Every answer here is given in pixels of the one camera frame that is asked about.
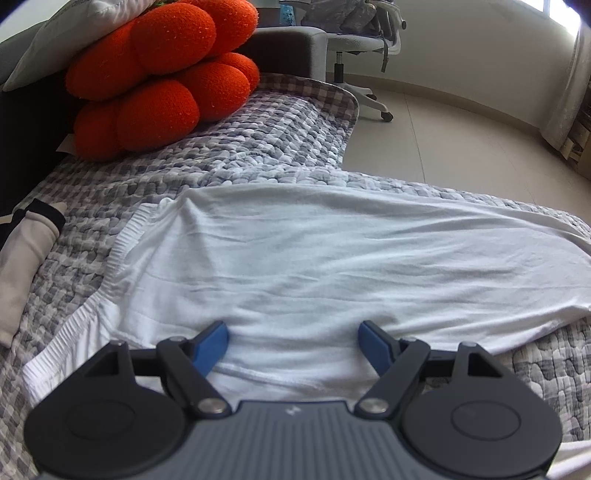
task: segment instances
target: chair armrest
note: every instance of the chair armrest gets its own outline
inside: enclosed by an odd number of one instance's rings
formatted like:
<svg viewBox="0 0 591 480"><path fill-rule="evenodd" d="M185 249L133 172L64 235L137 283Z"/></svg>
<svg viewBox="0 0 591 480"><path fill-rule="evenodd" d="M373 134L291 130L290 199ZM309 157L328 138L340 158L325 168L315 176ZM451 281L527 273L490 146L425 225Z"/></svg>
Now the chair armrest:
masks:
<svg viewBox="0 0 591 480"><path fill-rule="evenodd" d="M396 30L406 30L407 23L406 20L404 20L400 15L400 7L398 5L394 5L384 0L369 0L369 3L376 8L382 8L388 12L390 18L392 19L392 29L395 28Z"/></svg>
<svg viewBox="0 0 591 480"><path fill-rule="evenodd" d="M257 28L238 52L262 72L326 81L326 32L313 27Z"/></svg>

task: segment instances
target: tile floor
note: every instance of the tile floor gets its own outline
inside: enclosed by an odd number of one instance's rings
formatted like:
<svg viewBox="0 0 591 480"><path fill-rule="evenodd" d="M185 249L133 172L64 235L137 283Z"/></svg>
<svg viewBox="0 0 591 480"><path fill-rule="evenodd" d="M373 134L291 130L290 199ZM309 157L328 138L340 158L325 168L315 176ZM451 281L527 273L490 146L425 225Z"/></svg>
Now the tile floor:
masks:
<svg viewBox="0 0 591 480"><path fill-rule="evenodd" d="M343 169L566 210L591 224L591 181L542 140L442 103L374 92L394 120L362 107Z"/></svg>

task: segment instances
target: orange pillow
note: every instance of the orange pillow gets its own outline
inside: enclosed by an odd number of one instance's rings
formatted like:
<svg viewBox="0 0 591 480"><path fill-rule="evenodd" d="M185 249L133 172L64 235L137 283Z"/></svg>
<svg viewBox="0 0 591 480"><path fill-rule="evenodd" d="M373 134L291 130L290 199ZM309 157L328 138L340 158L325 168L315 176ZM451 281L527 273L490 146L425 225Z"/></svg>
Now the orange pillow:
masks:
<svg viewBox="0 0 591 480"><path fill-rule="evenodd" d="M215 61L199 63L175 75L199 105L201 120L214 122L238 110L250 95L244 74Z"/></svg>
<svg viewBox="0 0 591 480"><path fill-rule="evenodd" d="M119 27L88 47L66 73L66 89L87 100L107 100L145 80L131 44L135 20Z"/></svg>
<svg viewBox="0 0 591 480"><path fill-rule="evenodd" d="M194 5L163 5L137 19L131 40L146 72L164 75L205 57L216 41L216 25Z"/></svg>
<svg viewBox="0 0 591 480"><path fill-rule="evenodd" d="M85 160L109 161L125 150L117 139L119 99L87 103L74 121L76 152Z"/></svg>
<svg viewBox="0 0 591 480"><path fill-rule="evenodd" d="M246 0L181 0L203 8L216 24L216 41L207 54L215 57L242 45L255 31L256 8Z"/></svg>
<svg viewBox="0 0 591 480"><path fill-rule="evenodd" d="M137 87L121 100L117 136L131 151L162 147L185 137L199 122L199 108L183 85L159 79Z"/></svg>
<svg viewBox="0 0 591 480"><path fill-rule="evenodd" d="M220 55L215 61L223 63L224 65L230 65L230 67L240 70L251 85L251 93L261 81L261 74L256 63L244 55L231 51Z"/></svg>

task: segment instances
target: chair base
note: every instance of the chair base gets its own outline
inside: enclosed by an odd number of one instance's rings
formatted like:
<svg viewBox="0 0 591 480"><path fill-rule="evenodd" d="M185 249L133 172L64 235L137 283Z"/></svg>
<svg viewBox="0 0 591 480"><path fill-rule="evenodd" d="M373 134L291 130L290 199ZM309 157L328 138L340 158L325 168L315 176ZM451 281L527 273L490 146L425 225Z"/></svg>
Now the chair base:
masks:
<svg viewBox="0 0 591 480"><path fill-rule="evenodd" d="M382 120L385 122L391 122L394 118L387 106L375 100L376 96L371 88L357 87L355 85L350 85L347 82L334 82L334 85L355 95L355 98L361 105L366 105L375 110L379 110L382 113Z"/></svg>

